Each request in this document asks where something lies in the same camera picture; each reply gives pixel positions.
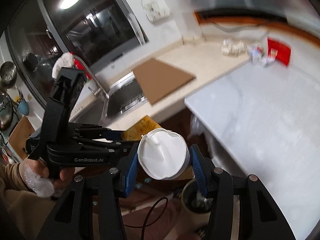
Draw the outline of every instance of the kitchen sink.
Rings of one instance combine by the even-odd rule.
[[[147,98],[131,72],[110,87],[108,96],[99,97],[70,121],[107,126],[146,102]]]

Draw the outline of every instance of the cutting board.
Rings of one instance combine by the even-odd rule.
[[[8,142],[22,160],[28,157],[24,149],[26,148],[28,137],[33,134],[34,131],[35,129],[33,129],[28,117],[24,116],[9,136]]]
[[[137,66],[133,73],[152,105],[195,78],[190,73],[156,59]]]

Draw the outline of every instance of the wall socket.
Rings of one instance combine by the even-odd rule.
[[[152,1],[143,5],[147,12],[148,20],[152,23],[168,18],[170,16],[170,11],[167,8],[159,8],[158,3]]]

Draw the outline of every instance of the window handle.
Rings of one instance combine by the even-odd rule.
[[[50,39],[52,39],[52,34],[51,34],[51,32],[49,31],[49,28],[48,28],[48,27],[47,27],[47,29],[45,30],[45,32],[47,33],[48,37],[49,37]]]
[[[128,22],[131,25],[131,28],[133,29],[134,33],[136,34],[138,41],[141,45],[146,44],[146,41],[144,40],[142,30],[139,26],[139,23],[133,13],[129,13],[127,16]]]

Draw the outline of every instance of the plastic glove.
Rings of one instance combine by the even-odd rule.
[[[49,170],[46,164],[39,160],[25,159],[21,165],[24,165],[24,179],[30,189],[41,197],[50,197],[57,190],[65,189],[72,180],[75,168],[65,168],[60,172],[59,179],[49,179]]]

